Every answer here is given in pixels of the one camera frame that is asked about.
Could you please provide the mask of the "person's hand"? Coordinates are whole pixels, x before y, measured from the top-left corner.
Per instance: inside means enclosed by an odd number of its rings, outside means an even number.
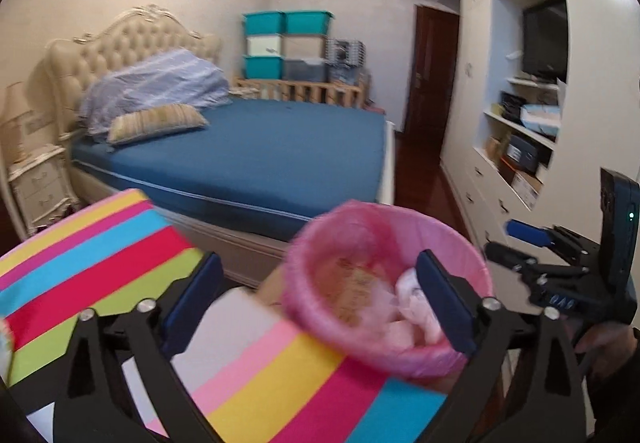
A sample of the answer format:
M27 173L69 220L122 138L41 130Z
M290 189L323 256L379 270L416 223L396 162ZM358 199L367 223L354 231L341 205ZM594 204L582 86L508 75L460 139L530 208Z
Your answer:
M637 347L634 327L607 323L589 329L577 343L575 352L591 354L590 373L604 378L625 365L636 353Z

